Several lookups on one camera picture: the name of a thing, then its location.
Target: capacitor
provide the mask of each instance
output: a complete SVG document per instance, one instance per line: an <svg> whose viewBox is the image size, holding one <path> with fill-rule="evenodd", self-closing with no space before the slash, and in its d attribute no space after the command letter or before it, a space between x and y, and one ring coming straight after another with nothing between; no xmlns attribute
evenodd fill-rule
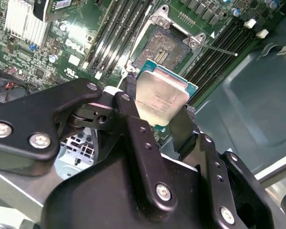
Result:
<svg viewBox="0 0 286 229"><path fill-rule="evenodd" d="M36 49L36 44L30 44L30 50L34 51Z"/></svg>
<svg viewBox="0 0 286 229"><path fill-rule="evenodd" d="M65 23L60 23L59 29L63 32L66 32L67 31L67 25Z"/></svg>
<svg viewBox="0 0 286 229"><path fill-rule="evenodd" d="M231 10L231 13L232 13L232 15L233 15L234 17L238 17L238 16L240 15L240 11L239 11L239 9L237 9L237 8L233 8L233 9Z"/></svg>
<svg viewBox="0 0 286 229"><path fill-rule="evenodd" d="M262 3L269 4L272 0L261 0Z"/></svg>
<svg viewBox="0 0 286 229"><path fill-rule="evenodd" d="M267 4L267 7L274 10L275 8L278 7L278 5L276 1L272 1L271 3Z"/></svg>
<svg viewBox="0 0 286 229"><path fill-rule="evenodd" d="M49 56L49 62L50 63L55 63L58 60L58 56L53 54Z"/></svg>
<svg viewBox="0 0 286 229"><path fill-rule="evenodd" d="M17 68L16 67L11 67L9 68L6 73L9 74L9 75L13 75L17 72Z"/></svg>

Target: motherboard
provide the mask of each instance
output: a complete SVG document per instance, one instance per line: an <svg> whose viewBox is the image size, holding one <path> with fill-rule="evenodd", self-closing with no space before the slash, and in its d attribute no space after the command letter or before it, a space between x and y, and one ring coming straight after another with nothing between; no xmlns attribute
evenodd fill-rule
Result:
<svg viewBox="0 0 286 229"><path fill-rule="evenodd" d="M284 0L0 0L0 70L38 90L119 86L152 60L203 99L271 32Z"/></svg>

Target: silver screw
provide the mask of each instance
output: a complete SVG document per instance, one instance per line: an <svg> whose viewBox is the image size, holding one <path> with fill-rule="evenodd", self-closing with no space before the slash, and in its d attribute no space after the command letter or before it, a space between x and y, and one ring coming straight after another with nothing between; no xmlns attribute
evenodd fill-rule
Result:
<svg viewBox="0 0 286 229"><path fill-rule="evenodd" d="M208 135L205 136L205 139L206 139L208 142L212 142L211 138L210 138Z"/></svg>
<svg viewBox="0 0 286 229"><path fill-rule="evenodd" d="M160 26L164 26L165 25L165 21L163 19L160 19L158 21L158 23L159 23Z"/></svg>
<svg viewBox="0 0 286 229"><path fill-rule="evenodd" d="M231 158L234 160L234 161L237 161L237 157L235 157L234 154L230 154L231 155Z"/></svg>
<svg viewBox="0 0 286 229"><path fill-rule="evenodd" d="M228 223L228 224L234 224L235 220L234 217L232 215L232 213L225 207L221 207L220 208L220 214L223 216L224 220Z"/></svg>
<svg viewBox="0 0 286 229"><path fill-rule="evenodd" d="M0 123L0 138L7 137L11 134L12 128L5 124L5 123Z"/></svg>
<svg viewBox="0 0 286 229"><path fill-rule="evenodd" d="M156 186L156 192L161 200L169 201L171 199L171 192L167 186L163 184L158 184Z"/></svg>
<svg viewBox="0 0 286 229"><path fill-rule="evenodd" d="M34 134L30 137L29 143L37 149L45 149L51 144L51 140L45 134Z"/></svg>
<svg viewBox="0 0 286 229"><path fill-rule="evenodd" d="M196 46L196 42L195 41L190 41L189 42L189 46L190 46L190 48L194 48Z"/></svg>
<svg viewBox="0 0 286 229"><path fill-rule="evenodd" d="M129 96L126 95L126 94L122 94L122 98L123 98L124 100L130 101Z"/></svg>
<svg viewBox="0 0 286 229"><path fill-rule="evenodd" d="M92 83L87 84L87 87L91 90L94 90L94 91L97 90L97 87L95 86L95 84L92 84Z"/></svg>

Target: white connector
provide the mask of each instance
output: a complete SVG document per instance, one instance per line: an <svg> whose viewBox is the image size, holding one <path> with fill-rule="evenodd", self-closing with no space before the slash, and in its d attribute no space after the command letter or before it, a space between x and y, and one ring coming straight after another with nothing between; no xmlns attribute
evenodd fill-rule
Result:
<svg viewBox="0 0 286 229"><path fill-rule="evenodd" d="M269 34L268 30L263 29L262 31L258 32L256 36L260 39L264 39Z"/></svg>
<svg viewBox="0 0 286 229"><path fill-rule="evenodd" d="M255 24L256 24L256 20L254 20L254 19L252 18L252 19L246 21L246 22L244 23L244 26L245 26L246 28L248 28L248 29L252 29Z"/></svg>

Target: heatsink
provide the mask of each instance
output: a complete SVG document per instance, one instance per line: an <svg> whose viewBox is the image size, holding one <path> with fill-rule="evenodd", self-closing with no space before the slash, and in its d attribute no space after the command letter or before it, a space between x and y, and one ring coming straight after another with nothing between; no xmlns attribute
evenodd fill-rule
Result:
<svg viewBox="0 0 286 229"><path fill-rule="evenodd" d="M48 23L33 15L33 7L23 0L9 0L4 29L12 36L41 47Z"/></svg>

